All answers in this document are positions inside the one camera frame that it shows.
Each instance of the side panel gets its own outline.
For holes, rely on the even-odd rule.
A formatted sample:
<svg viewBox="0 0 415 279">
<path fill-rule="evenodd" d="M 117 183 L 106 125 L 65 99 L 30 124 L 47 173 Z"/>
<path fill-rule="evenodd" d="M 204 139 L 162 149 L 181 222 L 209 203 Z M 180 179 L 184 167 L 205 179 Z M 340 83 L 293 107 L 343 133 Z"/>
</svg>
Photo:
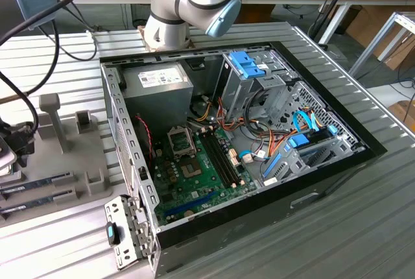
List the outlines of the side panel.
<svg viewBox="0 0 415 279">
<path fill-rule="evenodd" d="M 355 173 L 356 169 L 349 169 L 177 245 L 162 249 L 156 277 L 208 256 L 242 237 L 295 214 L 310 203 L 320 200 L 320 196 L 325 196 L 326 191 L 337 182 L 348 180 Z"/>
</svg>

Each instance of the metal bracket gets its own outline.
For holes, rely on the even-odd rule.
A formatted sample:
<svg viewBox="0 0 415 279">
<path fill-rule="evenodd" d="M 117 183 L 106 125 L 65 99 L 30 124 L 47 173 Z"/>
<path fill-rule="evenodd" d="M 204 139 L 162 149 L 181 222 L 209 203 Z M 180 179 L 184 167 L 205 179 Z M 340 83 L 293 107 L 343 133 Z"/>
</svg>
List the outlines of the metal bracket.
<svg viewBox="0 0 415 279">
<path fill-rule="evenodd" d="M 265 77 L 257 78 L 257 81 L 265 90 L 277 88 L 278 86 L 285 86 L 285 82 L 278 75 L 267 75 Z"/>
<path fill-rule="evenodd" d="M 181 134 L 181 133 L 185 134 L 186 140 L 187 140 L 187 143 L 189 144 L 189 146 L 185 149 L 174 150 L 175 146 L 174 146 L 174 142 L 172 140 L 172 136 L 176 135 L 176 134 Z M 167 133 L 167 137 L 169 138 L 169 143 L 170 143 L 170 146 L 171 146 L 171 150 L 174 154 L 174 158 L 179 159 L 184 154 L 188 154 L 188 155 L 196 154 L 196 147 L 195 147 L 195 144 L 193 143 L 193 140 L 192 140 L 192 137 L 189 133 L 188 128 L 186 128 L 186 127 L 172 127 L 171 130 Z"/>
<path fill-rule="evenodd" d="M 106 220 L 113 223 L 119 243 L 114 246 L 119 270 L 151 256 L 154 238 L 144 208 L 137 208 L 134 198 L 118 196 L 105 204 Z"/>
</svg>

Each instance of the red wire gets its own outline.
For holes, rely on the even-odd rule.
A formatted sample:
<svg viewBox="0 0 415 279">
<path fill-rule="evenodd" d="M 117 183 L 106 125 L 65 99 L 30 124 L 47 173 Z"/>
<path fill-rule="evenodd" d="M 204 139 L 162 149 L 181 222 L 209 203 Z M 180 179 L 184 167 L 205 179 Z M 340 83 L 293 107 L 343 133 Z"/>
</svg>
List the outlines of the red wire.
<svg viewBox="0 0 415 279">
<path fill-rule="evenodd" d="M 148 164 L 149 166 L 151 166 L 151 152 L 152 152 L 153 144 L 152 144 L 150 129 L 148 128 L 148 125 L 144 122 L 144 120 L 142 120 L 138 115 L 136 116 L 136 119 L 138 119 L 144 125 L 145 130 L 147 131 L 148 144 L 150 145 L 150 154 L 148 155 L 149 157 Z"/>
</svg>

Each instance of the power supply label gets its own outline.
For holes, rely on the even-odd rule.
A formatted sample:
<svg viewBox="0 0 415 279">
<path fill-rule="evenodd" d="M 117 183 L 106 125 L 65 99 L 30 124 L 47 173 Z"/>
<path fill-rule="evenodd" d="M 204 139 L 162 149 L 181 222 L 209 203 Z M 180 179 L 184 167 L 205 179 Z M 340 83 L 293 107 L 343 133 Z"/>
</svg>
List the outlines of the power supply label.
<svg viewBox="0 0 415 279">
<path fill-rule="evenodd" d="M 180 76 L 179 72 L 175 68 L 145 71 L 143 73 L 139 73 L 138 78 L 140 79 L 143 88 L 183 82 L 182 76 Z"/>
</svg>

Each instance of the ram slot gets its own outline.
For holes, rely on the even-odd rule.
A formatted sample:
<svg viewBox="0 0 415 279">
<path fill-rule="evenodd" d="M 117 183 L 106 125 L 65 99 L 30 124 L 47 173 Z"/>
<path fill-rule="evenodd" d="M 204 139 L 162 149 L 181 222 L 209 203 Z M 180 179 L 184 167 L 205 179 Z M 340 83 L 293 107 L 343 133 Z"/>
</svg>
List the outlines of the ram slot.
<svg viewBox="0 0 415 279">
<path fill-rule="evenodd" d="M 200 141 L 225 188 L 231 187 L 232 184 L 237 184 L 239 178 L 231 166 L 228 157 L 223 153 L 216 137 L 211 134 L 204 134 L 200 138 Z"/>
</svg>

